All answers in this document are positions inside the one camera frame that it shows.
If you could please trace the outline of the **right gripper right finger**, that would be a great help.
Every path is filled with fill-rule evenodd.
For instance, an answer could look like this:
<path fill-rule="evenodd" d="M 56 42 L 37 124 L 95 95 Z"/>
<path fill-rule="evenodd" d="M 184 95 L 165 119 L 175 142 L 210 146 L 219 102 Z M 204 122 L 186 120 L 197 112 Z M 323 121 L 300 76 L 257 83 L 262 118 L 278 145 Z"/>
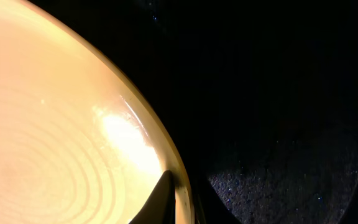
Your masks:
<path fill-rule="evenodd" d="M 207 180 L 196 181 L 194 205 L 200 224 L 241 224 L 225 207 Z"/>

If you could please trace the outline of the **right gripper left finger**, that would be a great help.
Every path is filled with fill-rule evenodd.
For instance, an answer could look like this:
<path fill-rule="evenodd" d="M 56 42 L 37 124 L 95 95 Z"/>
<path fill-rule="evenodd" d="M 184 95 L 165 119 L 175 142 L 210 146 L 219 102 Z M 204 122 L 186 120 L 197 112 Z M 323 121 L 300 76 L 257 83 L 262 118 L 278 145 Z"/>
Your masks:
<path fill-rule="evenodd" d="M 166 170 L 130 224 L 175 224 L 175 184 Z"/>

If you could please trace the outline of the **black round tray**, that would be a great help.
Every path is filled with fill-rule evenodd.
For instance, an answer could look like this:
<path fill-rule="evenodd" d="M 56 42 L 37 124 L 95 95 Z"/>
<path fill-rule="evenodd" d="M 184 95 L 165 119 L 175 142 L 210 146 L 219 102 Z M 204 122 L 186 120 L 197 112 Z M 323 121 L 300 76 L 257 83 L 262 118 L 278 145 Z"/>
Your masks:
<path fill-rule="evenodd" d="M 358 223 L 358 1 L 37 1 L 240 223 Z"/>

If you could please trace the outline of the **yellow plate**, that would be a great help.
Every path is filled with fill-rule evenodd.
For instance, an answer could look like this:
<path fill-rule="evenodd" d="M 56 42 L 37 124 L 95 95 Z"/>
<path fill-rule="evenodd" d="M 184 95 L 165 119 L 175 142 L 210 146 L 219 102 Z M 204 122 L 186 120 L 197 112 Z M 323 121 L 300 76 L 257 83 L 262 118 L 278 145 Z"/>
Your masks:
<path fill-rule="evenodd" d="M 29 1 L 0 1 L 0 223 L 129 223 L 164 172 L 175 223 L 190 182 L 130 80 Z"/>

